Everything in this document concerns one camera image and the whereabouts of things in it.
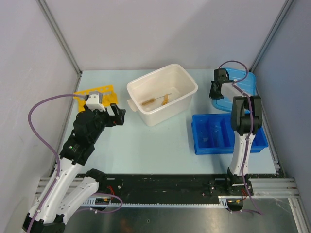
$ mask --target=white plastic bin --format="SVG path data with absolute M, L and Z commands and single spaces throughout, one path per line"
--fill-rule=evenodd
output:
M 134 112 L 138 110 L 146 125 L 154 126 L 186 110 L 197 90 L 190 74 L 180 65 L 171 64 L 131 81 L 127 85 L 131 97 L 128 103 Z M 163 106 L 163 98 L 145 106 L 141 104 L 169 93 L 169 102 Z

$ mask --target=light blue plastic lid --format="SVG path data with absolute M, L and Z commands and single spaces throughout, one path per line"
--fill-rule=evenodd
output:
M 226 70 L 228 71 L 229 77 L 231 80 L 240 80 L 246 74 L 246 71 L 244 70 L 232 69 L 232 68 L 226 68 Z M 249 95 L 255 95 L 256 77 L 252 72 L 248 72 L 246 79 L 244 79 L 241 82 L 238 82 L 237 85 L 239 88 L 241 88 L 243 91 L 245 91 Z M 220 100 L 213 100 L 212 104 L 215 108 L 219 110 L 223 110 L 223 111 L 231 113 L 232 102 L 227 97 L 224 97 L 223 99 L 220 99 Z

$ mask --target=white table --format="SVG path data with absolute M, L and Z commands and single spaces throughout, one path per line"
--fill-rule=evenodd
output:
M 139 114 L 128 106 L 129 94 L 126 85 L 152 70 L 99 70 L 84 71 L 78 91 L 113 85 L 120 108 L 126 109 L 125 124 L 105 128 L 95 144 L 95 151 L 82 169 L 91 168 L 105 173 L 119 174 L 219 174 L 226 173 L 232 154 L 196 155 L 191 122 L 194 114 L 224 113 L 215 109 L 208 97 L 212 69 L 190 69 L 189 74 L 199 89 L 193 96 L 190 107 L 156 126 L 148 127 Z M 78 113 L 74 103 L 65 141 L 73 129 Z M 252 153 L 249 159 L 249 173 L 274 174 L 276 172 L 269 148 Z

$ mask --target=bin handle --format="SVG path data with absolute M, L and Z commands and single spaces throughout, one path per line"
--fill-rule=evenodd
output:
M 136 111 L 138 110 L 136 104 L 134 103 L 134 101 L 133 101 L 132 99 L 127 100 L 127 102 L 128 102 L 128 105 L 130 106 L 130 108 L 131 108 L 134 112 L 136 112 Z

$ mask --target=blue compartment organizer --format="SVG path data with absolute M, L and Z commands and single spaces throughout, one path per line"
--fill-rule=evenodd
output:
M 229 154 L 234 149 L 234 131 L 231 128 L 231 113 L 197 114 L 192 116 L 192 133 L 196 154 Z M 251 153 L 268 147 L 261 127 L 257 131 Z
M 239 69 L 232 69 L 232 68 L 226 68 L 226 70 L 229 73 L 229 77 L 232 80 L 240 80 L 244 78 L 246 71 L 239 70 Z M 248 75 L 246 79 L 244 79 L 241 82 L 237 83 L 238 87 L 241 88 L 243 91 L 250 95 L 255 94 L 255 87 L 256 87 L 256 77 L 252 72 L 248 72 Z M 215 108 L 219 110 L 223 110 L 226 112 L 230 112 L 232 110 L 232 102 L 227 98 L 224 97 L 220 100 L 213 100 L 212 104 Z

